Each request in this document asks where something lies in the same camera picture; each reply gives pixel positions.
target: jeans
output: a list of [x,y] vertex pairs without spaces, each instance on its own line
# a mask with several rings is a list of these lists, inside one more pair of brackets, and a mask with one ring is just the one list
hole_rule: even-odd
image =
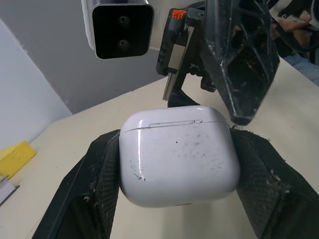
[[299,54],[287,56],[284,60],[319,86],[319,66],[310,63],[308,59],[301,57]]

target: yellow object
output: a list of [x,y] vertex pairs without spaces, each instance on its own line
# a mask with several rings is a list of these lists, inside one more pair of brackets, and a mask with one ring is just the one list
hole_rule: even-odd
[[8,175],[8,179],[11,178],[33,156],[35,151],[26,141],[5,148],[0,151],[0,175]]

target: table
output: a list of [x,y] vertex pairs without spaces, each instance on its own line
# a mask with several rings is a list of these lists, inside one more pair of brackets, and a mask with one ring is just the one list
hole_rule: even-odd
[[[99,135],[119,129],[135,112],[165,108],[166,79],[51,124],[31,146],[37,155],[11,182],[20,185],[0,207],[0,238],[30,239],[63,177]],[[200,89],[189,75],[183,89],[227,119],[217,92]],[[281,60],[276,78],[255,119],[245,130],[270,140],[280,155],[319,193],[319,88]],[[111,239],[255,239],[236,193],[215,202],[145,209],[120,192]]]

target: gray wall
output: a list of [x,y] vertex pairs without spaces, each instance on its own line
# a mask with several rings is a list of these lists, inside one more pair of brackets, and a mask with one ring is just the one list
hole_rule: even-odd
[[0,150],[71,112],[0,20]]
[[2,0],[0,17],[72,113],[162,78],[154,50],[98,60],[86,39],[80,0]]

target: airpods case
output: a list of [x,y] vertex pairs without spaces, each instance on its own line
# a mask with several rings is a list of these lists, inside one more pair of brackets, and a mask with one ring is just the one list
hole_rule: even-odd
[[121,189],[136,205],[218,199],[238,184],[240,167],[229,126],[213,108],[138,112],[123,125],[119,143]]

